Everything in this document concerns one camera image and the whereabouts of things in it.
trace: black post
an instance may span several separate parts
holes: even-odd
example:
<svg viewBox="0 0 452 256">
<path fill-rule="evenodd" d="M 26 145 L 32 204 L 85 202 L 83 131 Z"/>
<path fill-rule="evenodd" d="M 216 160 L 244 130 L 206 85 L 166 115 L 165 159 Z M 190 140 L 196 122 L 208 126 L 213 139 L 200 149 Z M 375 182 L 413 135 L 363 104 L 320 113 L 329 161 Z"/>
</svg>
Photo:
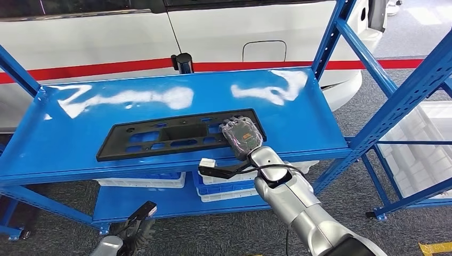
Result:
<svg viewBox="0 0 452 256">
<path fill-rule="evenodd" d="M 171 56 L 175 70 L 179 70 L 180 74 L 193 73 L 193 63 L 191 55 L 188 53 L 181 53 L 179 55 Z"/>
</svg>

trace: lower shelf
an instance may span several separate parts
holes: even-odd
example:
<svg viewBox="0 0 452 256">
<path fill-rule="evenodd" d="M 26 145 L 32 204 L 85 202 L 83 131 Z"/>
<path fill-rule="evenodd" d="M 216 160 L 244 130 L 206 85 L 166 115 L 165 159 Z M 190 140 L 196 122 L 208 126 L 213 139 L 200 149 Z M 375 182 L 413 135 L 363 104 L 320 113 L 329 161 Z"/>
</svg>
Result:
<svg viewBox="0 0 452 256">
<path fill-rule="evenodd" d="M 93 222 L 121 222 L 146 201 L 157 204 L 155 218 L 269 209 L 260 196 L 203 203 L 196 193 L 192 175 L 183 188 L 101 187 Z"/>
<path fill-rule="evenodd" d="M 452 140 L 452 101 L 421 102 L 381 141 Z M 408 197 L 452 177 L 450 145 L 378 144 L 402 197 Z M 452 190 L 432 199 L 452 199 Z"/>
<path fill-rule="evenodd" d="M 426 199 L 418 203 L 407 206 L 407 208 L 417 208 L 417 207 L 436 207 L 436 206 L 450 206 L 452 205 L 452 199 Z"/>
</svg>

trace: gray carpet floor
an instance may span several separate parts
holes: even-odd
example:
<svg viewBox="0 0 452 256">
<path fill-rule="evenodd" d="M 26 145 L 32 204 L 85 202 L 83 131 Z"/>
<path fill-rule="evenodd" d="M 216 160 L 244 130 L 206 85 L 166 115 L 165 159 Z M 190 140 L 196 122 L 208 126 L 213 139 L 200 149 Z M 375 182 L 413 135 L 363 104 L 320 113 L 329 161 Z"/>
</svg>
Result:
<svg viewBox="0 0 452 256">
<path fill-rule="evenodd" d="M 451 0 L 403 0 L 399 13 L 388 17 L 387 30 L 374 52 L 375 57 L 428 55 L 452 27 L 452 14 L 445 11 L 451 5 Z M 424 15 L 414 16 L 416 12 Z"/>
<path fill-rule="evenodd" d="M 400 84 L 411 70 L 390 70 L 389 75 Z M 444 92 L 430 100 L 447 100 Z M 354 135 L 386 100 L 367 72 L 358 94 L 335 112 L 345 135 Z M 369 155 L 377 164 L 376 157 Z M 328 166 L 328 161 L 311 168 L 308 178 L 314 181 Z M 381 168 L 376 171 L 390 191 Z M 36 185 L 33 190 L 86 213 L 93 211 L 99 189 L 94 181 Z M 452 241 L 450 207 L 401 210 L 387 221 L 365 218 L 364 213 L 380 206 L 375 188 L 362 162 L 353 164 L 320 196 L 324 208 L 338 221 L 356 233 L 372 239 L 388 255 L 422 255 L 418 242 Z M 26 224 L 33 235 L 27 240 L 8 242 L 0 237 L 0 255 L 89 255 L 100 237 L 89 227 L 19 205 L 14 217 L 16 225 Z M 156 234 L 149 246 L 138 255 L 284 255 L 285 227 L 272 211 L 204 215 L 158 220 Z M 303 245 L 290 232 L 289 255 L 308 255 Z"/>
</svg>

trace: rectangular cutout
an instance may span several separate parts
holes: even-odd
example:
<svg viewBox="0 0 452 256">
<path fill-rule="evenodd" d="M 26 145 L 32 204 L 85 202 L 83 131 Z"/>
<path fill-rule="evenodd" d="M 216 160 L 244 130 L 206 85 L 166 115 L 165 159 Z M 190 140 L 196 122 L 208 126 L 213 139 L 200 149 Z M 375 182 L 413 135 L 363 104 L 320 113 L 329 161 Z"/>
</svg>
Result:
<svg viewBox="0 0 452 256">
<path fill-rule="evenodd" d="M 154 145 L 152 145 L 151 150 L 161 149 L 164 147 L 165 147 L 164 143 L 155 143 Z"/>
<path fill-rule="evenodd" d="M 171 147 L 184 147 L 184 146 L 192 146 L 198 143 L 195 139 L 190 140 L 179 140 L 171 142 Z"/>
<path fill-rule="evenodd" d="M 220 132 L 220 124 L 210 124 L 209 125 L 209 133 L 221 133 Z"/>
<path fill-rule="evenodd" d="M 159 131 L 152 131 L 152 132 L 143 132 L 143 133 L 137 133 L 130 137 L 130 142 L 146 142 L 146 141 L 154 141 L 158 139 L 158 135 L 160 134 Z"/>
<path fill-rule="evenodd" d="M 160 141 L 181 140 L 207 135 L 206 124 L 189 124 L 161 129 Z"/>
<path fill-rule="evenodd" d="M 141 146 L 131 146 L 126 148 L 126 152 L 140 152 Z"/>
<path fill-rule="evenodd" d="M 205 137 L 203 139 L 203 143 L 204 144 L 209 144 L 209 143 L 214 143 L 216 142 L 216 138 L 215 137 Z"/>
</svg>

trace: white car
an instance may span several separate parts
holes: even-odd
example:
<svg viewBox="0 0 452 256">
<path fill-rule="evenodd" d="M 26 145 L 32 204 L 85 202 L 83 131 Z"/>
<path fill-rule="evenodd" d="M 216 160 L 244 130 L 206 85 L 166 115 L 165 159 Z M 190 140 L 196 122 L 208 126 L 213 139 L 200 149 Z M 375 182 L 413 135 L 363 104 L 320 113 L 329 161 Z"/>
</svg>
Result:
<svg viewBox="0 0 452 256">
<path fill-rule="evenodd" d="M 312 61 L 336 3 L 34 2 L 2 3 L 0 44 L 41 84 L 177 74 L 169 58 L 181 52 L 191 54 L 195 71 L 260 67 L 256 62 L 280 67 L 285 64 L 280 62 Z M 384 31 L 385 6 L 386 1 L 358 0 L 348 21 L 371 51 Z M 357 57 L 341 38 L 331 60 Z M 320 86 L 336 110 L 356 94 L 361 82 L 360 70 L 327 70 Z M 13 132 L 30 102 L 30 95 L 0 74 L 0 132 Z"/>
</svg>

